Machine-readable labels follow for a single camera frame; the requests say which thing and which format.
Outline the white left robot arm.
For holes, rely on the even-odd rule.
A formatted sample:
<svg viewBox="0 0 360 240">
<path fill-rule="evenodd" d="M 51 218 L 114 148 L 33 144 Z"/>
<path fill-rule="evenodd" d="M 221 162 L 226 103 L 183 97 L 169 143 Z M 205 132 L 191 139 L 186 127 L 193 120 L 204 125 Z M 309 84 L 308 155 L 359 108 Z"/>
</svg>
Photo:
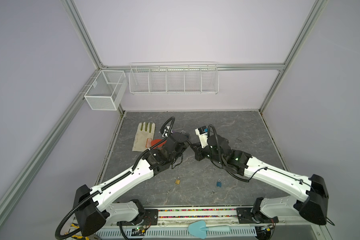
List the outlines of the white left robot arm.
<svg viewBox="0 0 360 240">
<path fill-rule="evenodd" d="M 133 222 L 141 219 L 144 208 L 139 201 L 129 204 L 131 211 L 126 214 L 113 213 L 111 204 L 136 185 L 149 180 L 167 169 L 179 165 L 190 141 L 186 134 L 173 132 L 175 117 L 170 117 L 160 128 L 163 139 L 144 150 L 134 165 L 112 179 L 89 188 L 82 185 L 76 190 L 73 208 L 57 226 L 55 238 L 64 240 L 77 233 L 87 237 L 100 230 L 112 217 L 119 222 Z"/>
</svg>

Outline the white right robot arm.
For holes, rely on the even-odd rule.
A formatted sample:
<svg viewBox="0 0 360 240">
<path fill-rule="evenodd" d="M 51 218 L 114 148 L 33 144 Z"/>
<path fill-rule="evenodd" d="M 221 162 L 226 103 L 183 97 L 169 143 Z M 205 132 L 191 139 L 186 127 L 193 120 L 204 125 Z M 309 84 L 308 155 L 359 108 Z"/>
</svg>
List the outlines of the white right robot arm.
<svg viewBox="0 0 360 240">
<path fill-rule="evenodd" d="M 255 200 L 249 213 L 254 223 L 270 223 L 278 217 L 302 217 L 315 225 L 326 225 L 329 193 L 323 177 L 294 174 L 230 147 L 229 141 L 215 132 L 213 125 L 195 130 L 198 144 L 192 144 L 195 159 L 208 159 L 238 181 L 258 180 L 288 194 L 287 197 Z"/>
</svg>

